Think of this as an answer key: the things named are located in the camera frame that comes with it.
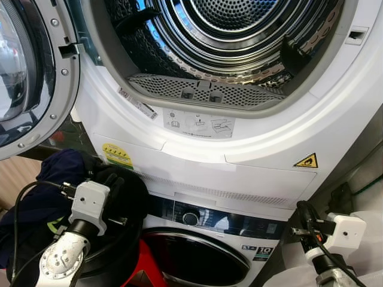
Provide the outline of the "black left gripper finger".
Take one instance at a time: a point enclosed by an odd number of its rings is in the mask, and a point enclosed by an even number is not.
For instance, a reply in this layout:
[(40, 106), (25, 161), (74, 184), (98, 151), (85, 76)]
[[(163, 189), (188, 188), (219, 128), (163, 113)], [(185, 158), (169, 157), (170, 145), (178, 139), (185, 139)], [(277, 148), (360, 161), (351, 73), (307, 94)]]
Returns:
[(104, 169), (96, 173), (96, 182), (110, 188), (110, 193), (118, 193), (125, 184), (125, 169)]

